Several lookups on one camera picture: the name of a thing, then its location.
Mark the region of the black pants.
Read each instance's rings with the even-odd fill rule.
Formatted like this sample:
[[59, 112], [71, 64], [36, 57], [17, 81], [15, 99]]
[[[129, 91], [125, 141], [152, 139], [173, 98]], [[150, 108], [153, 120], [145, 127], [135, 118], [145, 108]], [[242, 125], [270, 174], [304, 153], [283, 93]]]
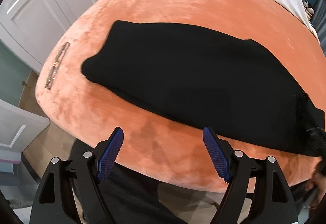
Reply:
[[318, 155], [324, 127], [290, 72], [254, 40], [195, 25], [116, 21], [82, 74], [147, 111], [246, 143]]

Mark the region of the grey curtain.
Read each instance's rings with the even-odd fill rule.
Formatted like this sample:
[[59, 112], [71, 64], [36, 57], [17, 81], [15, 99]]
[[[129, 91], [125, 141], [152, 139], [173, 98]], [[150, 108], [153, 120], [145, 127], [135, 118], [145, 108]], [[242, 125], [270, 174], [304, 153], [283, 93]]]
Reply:
[[326, 2], [325, 0], [319, 0], [314, 9], [314, 15], [311, 21], [315, 28], [320, 46], [323, 53], [326, 53]]

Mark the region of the orange plush bed blanket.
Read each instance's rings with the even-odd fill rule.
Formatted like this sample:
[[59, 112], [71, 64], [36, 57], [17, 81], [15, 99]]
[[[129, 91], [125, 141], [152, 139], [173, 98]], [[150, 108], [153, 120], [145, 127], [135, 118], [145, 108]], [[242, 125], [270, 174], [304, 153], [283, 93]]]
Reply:
[[102, 47], [116, 20], [203, 26], [266, 47], [314, 105], [325, 109], [325, 55], [317, 39], [274, 0], [98, 0], [65, 32], [48, 56], [36, 99], [66, 132], [95, 146], [116, 127], [124, 131], [117, 162], [184, 188], [223, 193], [202, 131], [139, 108], [91, 83], [81, 64]]

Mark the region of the plush toys by bed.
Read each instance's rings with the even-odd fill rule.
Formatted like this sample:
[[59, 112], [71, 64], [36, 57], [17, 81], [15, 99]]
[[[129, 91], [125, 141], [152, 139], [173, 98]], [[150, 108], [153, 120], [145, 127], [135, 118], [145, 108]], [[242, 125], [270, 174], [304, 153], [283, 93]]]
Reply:
[[304, 6], [304, 9], [305, 9], [306, 15], [308, 17], [308, 20], [311, 20], [311, 18], [314, 15], [314, 10], [313, 10], [312, 6], [308, 2], [308, 0], [303, 1], [303, 6]]

